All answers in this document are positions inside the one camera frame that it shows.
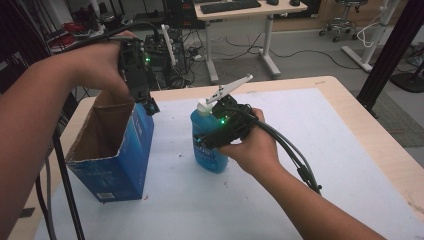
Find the green led light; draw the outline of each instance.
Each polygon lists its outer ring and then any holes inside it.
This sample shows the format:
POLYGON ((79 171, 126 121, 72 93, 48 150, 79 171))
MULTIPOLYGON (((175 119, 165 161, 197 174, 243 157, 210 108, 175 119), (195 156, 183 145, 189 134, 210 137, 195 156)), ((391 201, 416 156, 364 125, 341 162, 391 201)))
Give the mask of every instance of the green led light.
POLYGON ((219 122, 222 124, 222 125, 224 125, 225 123, 226 123, 226 118, 225 117, 223 117, 223 118, 221 118, 220 120, 219 120, 219 122))

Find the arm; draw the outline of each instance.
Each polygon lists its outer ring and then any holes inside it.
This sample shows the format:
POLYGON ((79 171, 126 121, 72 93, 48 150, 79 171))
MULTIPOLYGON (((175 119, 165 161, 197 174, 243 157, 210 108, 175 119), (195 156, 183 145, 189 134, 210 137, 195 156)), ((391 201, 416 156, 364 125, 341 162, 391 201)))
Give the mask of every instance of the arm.
MULTIPOLYGON (((264 121, 262 111, 255 114, 264 121)), ((285 170, 274 139, 254 127, 241 143, 220 148, 235 159, 278 202, 304 239, 383 239, 285 170)))
POLYGON ((85 86, 129 97, 118 53, 118 44, 101 43, 44 59, 0 96, 0 239, 25 205, 69 92, 85 86))

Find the white paper sheet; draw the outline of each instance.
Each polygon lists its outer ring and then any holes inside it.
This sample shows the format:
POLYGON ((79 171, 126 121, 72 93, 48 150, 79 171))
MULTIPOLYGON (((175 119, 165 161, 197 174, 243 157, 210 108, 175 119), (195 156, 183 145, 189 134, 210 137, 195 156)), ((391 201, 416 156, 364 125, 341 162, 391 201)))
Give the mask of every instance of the white paper sheet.
MULTIPOLYGON (((424 224, 317 89, 234 95, 308 159, 325 198, 389 239, 422 239, 424 224)), ((197 99, 159 102, 144 198, 99 203, 70 172, 86 239, 301 239, 275 200, 234 160, 222 174, 194 160, 197 99)), ((298 177, 286 153, 282 164, 298 177)), ((63 186, 53 196, 59 239, 76 239, 63 186)), ((41 221, 35 239, 48 239, 41 221)))

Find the blue bottle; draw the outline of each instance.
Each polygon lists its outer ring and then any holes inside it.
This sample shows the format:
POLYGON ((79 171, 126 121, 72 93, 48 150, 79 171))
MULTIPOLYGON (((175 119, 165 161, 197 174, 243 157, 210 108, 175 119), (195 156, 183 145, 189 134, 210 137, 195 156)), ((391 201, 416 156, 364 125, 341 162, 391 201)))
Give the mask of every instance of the blue bottle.
MULTIPOLYGON (((212 105, 206 104, 201 99, 197 105, 197 109, 190 116, 193 131, 192 134, 207 134, 220 126, 218 119, 211 114, 212 105)), ((214 172, 221 173, 225 170, 228 163, 228 157, 221 154, 218 149, 207 149, 202 146, 196 146, 193 138, 194 157, 197 163, 203 168, 214 172)))

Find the cardboard box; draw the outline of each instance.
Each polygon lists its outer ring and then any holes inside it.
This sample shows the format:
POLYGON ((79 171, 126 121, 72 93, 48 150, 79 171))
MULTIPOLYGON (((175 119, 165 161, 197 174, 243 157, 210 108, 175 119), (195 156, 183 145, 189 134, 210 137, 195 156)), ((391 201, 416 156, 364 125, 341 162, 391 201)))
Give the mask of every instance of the cardboard box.
POLYGON ((153 129, 141 104, 102 91, 66 156, 67 166, 100 202, 141 199, 153 129))

